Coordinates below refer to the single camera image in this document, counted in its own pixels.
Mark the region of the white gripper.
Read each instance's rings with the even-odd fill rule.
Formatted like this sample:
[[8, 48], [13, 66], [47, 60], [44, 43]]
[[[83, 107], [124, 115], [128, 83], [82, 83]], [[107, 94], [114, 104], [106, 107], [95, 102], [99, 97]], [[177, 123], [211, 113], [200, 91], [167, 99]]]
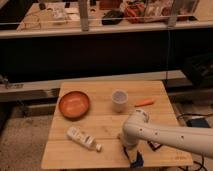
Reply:
[[[120, 141], [121, 143], [123, 144], [123, 151], [124, 151], [124, 154], [125, 156], [127, 157], [127, 159], [129, 160], [129, 155], [127, 153], [127, 149], [133, 149], [135, 148], [138, 143], [139, 143], [139, 140], [130, 136], [130, 135], [126, 135], [126, 134], [123, 134], [121, 133], [120, 134]], [[143, 157], [141, 155], [140, 152], [137, 152], [137, 155], [136, 155], [136, 160], [133, 161], [131, 164], [130, 164], [130, 167], [131, 168], [140, 168], [144, 165], [144, 160], [143, 160]]]

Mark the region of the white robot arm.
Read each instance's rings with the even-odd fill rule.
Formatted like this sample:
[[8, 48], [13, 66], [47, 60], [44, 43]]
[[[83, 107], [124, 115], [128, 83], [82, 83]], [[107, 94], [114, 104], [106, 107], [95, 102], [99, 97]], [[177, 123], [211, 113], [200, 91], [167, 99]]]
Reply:
[[179, 150], [213, 158], [213, 129], [152, 124], [143, 109], [135, 109], [123, 123], [119, 134], [127, 158], [131, 163], [141, 161], [137, 148], [140, 140], [153, 141]]

